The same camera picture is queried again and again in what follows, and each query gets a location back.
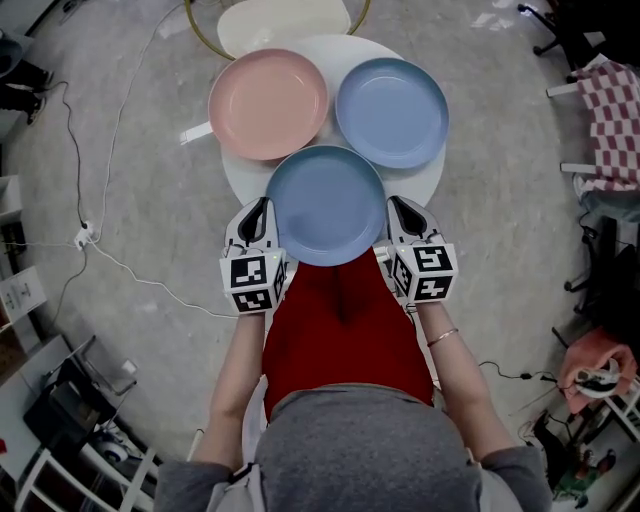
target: white chair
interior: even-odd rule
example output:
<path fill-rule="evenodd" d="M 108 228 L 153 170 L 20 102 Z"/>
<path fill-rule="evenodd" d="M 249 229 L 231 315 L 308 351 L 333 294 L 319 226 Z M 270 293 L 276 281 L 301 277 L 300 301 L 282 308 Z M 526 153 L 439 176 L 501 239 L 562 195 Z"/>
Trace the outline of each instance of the white chair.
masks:
<path fill-rule="evenodd" d="M 218 37 L 233 57 L 281 41 L 346 34 L 351 18 L 342 0 L 244 0 L 218 20 Z"/>
<path fill-rule="evenodd" d="M 54 502 L 49 496 L 47 496 L 44 492 L 42 492 L 38 487 L 36 487 L 36 480 L 38 475 L 42 471 L 42 469 L 48 465 L 53 468 L 60 476 L 62 476 L 69 484 L 79 490 L 82 494 L 84 494 L 88 499 L 93 501 L 96 505 L 100 506 L 103 510 L 107 512 L 131 512 L 134 504 L 136 507 L 144 510 L 145 512 L 152 512 L 153 510 L 153 500 L 145 494 L 141 488 L 142 483 L 147 475 L 152 471 L 153 466 L 153 457 L 155 456 L 155 451 L 151 448 L 147 450 L 138 466 L 138 469 L 135 472 L 132 480 L 127 480 L 122 474 L 120 474 L 115 468 L 113 468 L 107 461 L 102 459 L 100 455 L 95 452 L 88 454 L 89 451 L 93 450 L 90 447 L 87 451 L 85 451 L 85 456 L 93 460 L 93 464 L 99 466 L 102 473 L 108 478 L 113 479 L 120 485 L 123 485 L 127 488 L 127 491 L 122 499 L 122 503 L 120 508 L 115 509 L 108 503 L 106 503 L 102 498 L 97 496 L 95 493 L 91 492 L 87 487 L 85 487 L 76 477 L 74 477 L 71 473 L 69 473 L 62 465 L 53 458 L 51 452 L 44 448 L 40 453 L 40 456 L 36 460 L 35 464 L 31 468 L 27 479 L 24 482 L 24 485 L 20 489 L 20 493 L 18 494 L 18 498 L 16 499 L 15 510 L 16 512 L 20 512 L 23 509 L 25 501 L 29 497 L 29 494 L 35 494 L 40 501 L 46 504 L 51 510 L 55 512 L 66 512 L 64 508 Z"/>

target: red checkered blanket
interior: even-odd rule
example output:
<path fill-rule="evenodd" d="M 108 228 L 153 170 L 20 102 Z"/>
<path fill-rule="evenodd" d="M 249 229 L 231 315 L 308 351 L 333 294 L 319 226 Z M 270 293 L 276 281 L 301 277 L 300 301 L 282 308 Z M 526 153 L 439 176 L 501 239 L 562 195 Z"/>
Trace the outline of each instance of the red checkered blanket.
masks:
<path fill-rule="evenodd" d="M 640 190 L 640 81 L 613 61 L 574 73 L 591 113 L 596 174 L 578 175 L 578 190 Z"/>

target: table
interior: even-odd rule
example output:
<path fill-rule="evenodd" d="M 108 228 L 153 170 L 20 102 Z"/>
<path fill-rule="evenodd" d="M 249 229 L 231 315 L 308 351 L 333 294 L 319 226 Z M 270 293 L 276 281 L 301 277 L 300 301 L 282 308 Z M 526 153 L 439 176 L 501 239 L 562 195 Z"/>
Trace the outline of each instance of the table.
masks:
<path fill-rule="evenodd" d="M 331 107 L 327 120 L 311 144 L 345 147 L 349 146 L 338 129 L 333 108 L 333 100 L 342 80 L 349 71 L 364 61 L 379 57 L 402 58 L 378 43 L 346 35 L 313 36 L 285 44 L 274 44 L 272 47 L 284 48 L 305 56 L 318 67 L 327 81 Z M 384 183 L 387 197 L 399 195 L 426 206 L 442 176 L 445 152 L 446 146 L 434 160 L 412 170 L 393 170 L 374 164 Z M 265 195 L 269 179 L 278 163 L 249 160 L 222 148 L 224 172 L 243 206 Z"/>

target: gray floor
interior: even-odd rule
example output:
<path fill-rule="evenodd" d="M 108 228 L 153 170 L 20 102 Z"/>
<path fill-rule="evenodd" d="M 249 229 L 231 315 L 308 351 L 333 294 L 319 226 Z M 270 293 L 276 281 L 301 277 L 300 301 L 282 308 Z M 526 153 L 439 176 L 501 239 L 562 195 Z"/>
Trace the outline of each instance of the gray floor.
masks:
<path fill-rule="evenodd" d="M 59 25 L 55 11 L 37 32 L 30 58 L 68 80 L 82 156 L 82 207 L 98 223 L 109 145 L 140 49 L 175 0 L 93 0 Z M 352 15 L 359 2 L 347 0 Z M 219 6 L 197 15 L 210 34 Z M 101 247 L 141 278 L 165 282 L 183 299 L 229 313 L 218 258 L 239 202 L 226 182 L 213 136 L 180 145 L 181 132 L 207 120 L 211 84 L 225 62 L 181 28 L 182 8 L 160 28 L 133 84 L 117 138 Z M 423 66 L 451 110 L 445 172 L 429 208 L 457 246 L 460 278 L 448 307 L 479 359 L 504 372 L 558 370 L 550 333 L 570 318 L 563 281 L 583 268 L 579 213 L 558 172 L 571 137 L 545 88 L 564 83 L 561 53 L 539 59 L 550 35 L 518 14 L 513 0 L 373 0 L 358 35 Z M 75 150 L 61 90 L 41 119 L 14 132 L 5 169 L 20 174 L 28 240 L 71 241 Z M 115 362 L 139 367 L 139 386 L 122 416 L 161 453 L 187 451 L 206 423 L 210 390 L 234 326 L 189 310 L 162 289 L 135 283 L 95 250 L 69 287 L 58 320 L 73 344 L 95 333 Z M 71 248 L 32 247 L 50 298 L 82 266 Z M 516 429 L 554 394 L 522 412 L 549 383 L 504 381 L 486 367 L 498 410 Z"/>

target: black cable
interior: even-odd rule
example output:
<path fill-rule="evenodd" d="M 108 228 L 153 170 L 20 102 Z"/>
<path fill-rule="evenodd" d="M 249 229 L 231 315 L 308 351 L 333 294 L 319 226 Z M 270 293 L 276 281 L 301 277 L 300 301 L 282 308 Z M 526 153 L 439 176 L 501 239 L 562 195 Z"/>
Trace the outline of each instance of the black cable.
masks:
<path fill-rule="evenodd" d="M 67 91 L 69 90 L 69 82 L 65 81 L 65 80 L 61 80 L 60 82 L 58 82 L 57 84 L 52 85 L 51 87 L 44 89 L 44 91 L 52 91 L 54 90 L 56 87 L 58 87 L 59 85 L 65 85 L 64 91 L 62 92 L 62 103 L 64 104 L 65 107 L 67 107 L 67 110 L 69 111 L 69 115 L 67 116 L 67 131 L 69 132 L 69 135 L 71 135 L 71 140 L 73 141 L 73 145 L 76 148 L 76 156 L 77 156 L 77 176 L 76 176 L 76 191 L 78 194 L 78 201 L 76 204 L 76 211 L 78 213 L 78 220 L 80 220 L 80 225 L 83 228 L 87 227 L 87 224 L 84 222 L 84 220 L 82 220 L 82 213 L 80 211 L 80 202 L 81 202 L 81 192 L 80 192 L 80 168 L 82 166 L 82 160 L 80 159 L 80 146 L 78 145 L 78 141 L 76 139 L 76 136 L 73 133 L 73 130 L 71 129 L 71 116 L 73 114 L 73 110 L 71 110 L 71 105 L 69 105 L 69 103 L 67 103 L 67 100 L 65 99 L 65 96 L 67 94 Z"/>
<path fill-rule="evenodd" d="M 552 421 L 555 421 L 556 423 L 560 423 L 561 425 L 564 425 L 564 428 L 567 429 L 567 435 L 569 436 L 569 441 L 571 441 L 571 438 L 573 437 L 573 435 L 571 434 L 571 429 L 569 428 L 569 424 L 566 421 L 560 421 L 554 418 L 553 416 L 551 416 L 551 414 L 547 414 L 547 418 L 549 418 Z"/>
<path fill-rule="evenodd" d="M 82 249 L 82 254 L 84 255 L 84 264 L 82 265 L 82 269 L 77 274 L 73 274 L 69 279 L 67 279 L 67 282 L 64 283 L 64 286 L 62 287 L 62 293 L 60 294 L 60 299 L 58 300 L 58 307 L 56 308 L 56 313 L 55 315 L 53 315 L 53 320 L 51 320 L 49 327 L 44 331 L 45 334 L 49 334 L 49 332 L 51 331 L 51 328 L 55 325 L 56 320 L 58 319 L 58 315 L 60 314 L 60 309 L 62 308 L 62 301 L 64 299 L 64 294 L 67 291 L 67 287 L 69 286 L 71 281 L 73 281 L 76 277 L 80 277 L 80 275 L 82 275 L 82 273 L 87 268 L 87 259 L 88 259 L 87 250 Z"/>
<path fill-rule="evenodd" d="M 498 365 L 498 363 L 496 363 L 495 361 L 482 361 L 478 366 L 483 366 L 485 364 L 492 364 L 493 366 L 495 366 L 496 370 L 498 372 L 498 375 L 500 375 L 500 377 L 504 377 L 505 379 L 531 380 L 531 379 L 533 379 L 534 377 L 536 377 L 538 375 L 546 375 L 547 376 L 546 379 L 545 378 L 540 378 L 540 380 L 548 380 L 550 382 L 555 382 L 555 383 L 558 382 L 558 380 L 555 378 L 553 373 L 551 373 L 549 371 L 539 371 L 539 372 L 535 372 L 535 373 L 523 372 L 518 376 L 505 375 L 504 373 L 502 373 L 500 365 Z"/>
<path fill-rule="evenodd" d="M 416 333 L 416 337 L 417 337 L 418 336 L 418 328 L 416 327 L 416 321 L 413 319 L 414 311 L 409 311 L 409 304 L 406 304 L 403 309 L 404 309 L 404 312 L 406 313 L 406 315 L 409 317 L 409 320 L 411 320 L 411 323 L 413 324 L 413 331 Z"/>

